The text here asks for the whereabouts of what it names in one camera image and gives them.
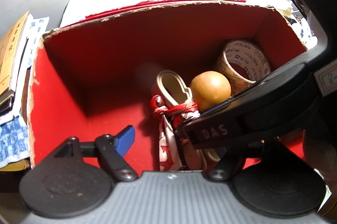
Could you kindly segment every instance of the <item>red cardboard box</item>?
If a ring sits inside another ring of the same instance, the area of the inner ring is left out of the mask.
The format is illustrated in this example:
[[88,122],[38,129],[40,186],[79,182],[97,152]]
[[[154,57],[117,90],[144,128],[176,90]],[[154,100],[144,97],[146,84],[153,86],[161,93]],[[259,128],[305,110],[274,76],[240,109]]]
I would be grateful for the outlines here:
[[274,8],[225,0],[146,2],[45,33],[29,88],[32,165],[69,136],[93,141],[133,125],[125,160],[138,174],[159,170],[158,121],[149,108],[157,72],[176,71],[189,84],[234,38],[256,43],[272,70],[305,51]]

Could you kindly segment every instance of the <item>gray ribbed surface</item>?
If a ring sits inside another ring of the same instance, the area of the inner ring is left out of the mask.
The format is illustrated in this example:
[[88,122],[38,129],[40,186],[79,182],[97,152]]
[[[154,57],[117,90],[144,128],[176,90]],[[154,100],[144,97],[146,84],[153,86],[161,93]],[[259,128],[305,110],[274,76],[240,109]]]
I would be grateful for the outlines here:
[[117,185],[108,200],[91,213],[72,219],[30,214],[21,224],[267,224],[328,223],[315,214],[273,219],[243,206],[228,185],[210,182],[200,172],[145,172],[134,182]]

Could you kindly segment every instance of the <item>tape roll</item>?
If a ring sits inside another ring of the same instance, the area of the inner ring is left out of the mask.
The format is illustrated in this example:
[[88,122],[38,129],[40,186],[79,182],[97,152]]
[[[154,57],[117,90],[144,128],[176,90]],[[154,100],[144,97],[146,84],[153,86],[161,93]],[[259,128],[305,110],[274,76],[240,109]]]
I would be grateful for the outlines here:
[[[231,65],[243,69],[248,78],[240,75]],[[231,95],[240,93],[270,73],[267,56],[255,44],[242,39],[230,40],[223,48],[216,70],[230,82]]]

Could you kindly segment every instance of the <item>blue and white checkered cloth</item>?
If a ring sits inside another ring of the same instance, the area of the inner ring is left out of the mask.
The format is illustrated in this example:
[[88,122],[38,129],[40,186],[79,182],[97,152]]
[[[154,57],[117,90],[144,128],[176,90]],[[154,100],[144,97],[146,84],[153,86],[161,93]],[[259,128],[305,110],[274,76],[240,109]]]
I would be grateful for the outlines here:
[[28,130],[20,115],[0,126],[0,168],[28,157]]

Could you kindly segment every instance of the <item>black device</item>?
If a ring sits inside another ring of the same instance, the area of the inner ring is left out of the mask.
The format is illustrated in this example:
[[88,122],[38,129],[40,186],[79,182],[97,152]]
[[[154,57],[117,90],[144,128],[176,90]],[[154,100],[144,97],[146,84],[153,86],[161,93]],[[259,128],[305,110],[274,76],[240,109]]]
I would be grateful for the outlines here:
[[[138,178],[116,152],[115,137],[69,138],[23,177],[20,193],[31,213],[21,224],[328,223],[316,213],[323,180],[274,137],[302,127],[335,145],[337,95],[318,79],[335,86],[337,8],[333,0],[293,1],[317,46],[178,128],[195,148],[228,147],[207,177],[188,171]],[[227,133],[205,134],[219,126]],[[97,157],[102,169],[83,156]],[[251,157],[261,162],[241,170]]]

